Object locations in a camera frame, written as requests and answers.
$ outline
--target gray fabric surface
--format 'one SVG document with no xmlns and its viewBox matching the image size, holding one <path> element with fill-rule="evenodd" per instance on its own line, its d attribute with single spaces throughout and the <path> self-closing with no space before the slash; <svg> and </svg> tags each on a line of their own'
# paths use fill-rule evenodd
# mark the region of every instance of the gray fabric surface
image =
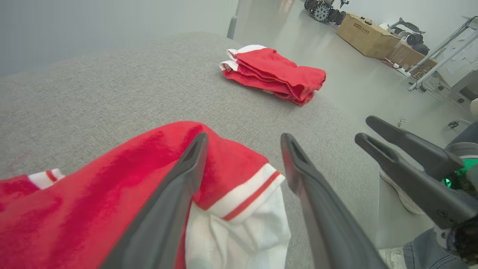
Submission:
<svg viewBox="0 0 478 269">
<path fill-rule="evenodd" d="M 228 59 L 226 49 L 240 47 L 214 34 L 182 34 L 0 78 L 1 176 L 52 168 L 69 174 L 136 135 L 182 120 L 207 124 L 283 171 L 279 140 L 288 132 L 374 241 L 379 174 L 354 143 L 362 130 L 320 92 L 298 107 L 224 78 L 219 62 Z M 292 232 L 286 267 L 309 268 L 300 203 L 282 189 Z"/>
</svg>

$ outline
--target white floor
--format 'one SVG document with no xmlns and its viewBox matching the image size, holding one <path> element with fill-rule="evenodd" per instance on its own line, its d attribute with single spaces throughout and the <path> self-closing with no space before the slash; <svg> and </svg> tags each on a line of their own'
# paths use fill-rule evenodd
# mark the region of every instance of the white floor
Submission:
<svg viewBox="0 0 478 269">
<path fill-rule="evenodd" d="M 390 123 L 406 120 L 404 129 L 446 146 L 465 128 L 450 129 L 450 121 L 476 120 L 444 97 L 439 101 L 419 90 L 408 91 L 411 78 L 363 56 L 335 31 L 312 19 L 303 1 L 242 0 L 234 40 L 271 47 L 298 65 L 325 70 L 327 80 L 315 98 L 327 97 L 369 134 L 373 131 L 365 118 L 376 115 Z M 379 248 L 401 247 L 433 226 L 428 217 L 406 211 L 385 182 L 380 185 L 379 205 Z"/>
</svg>

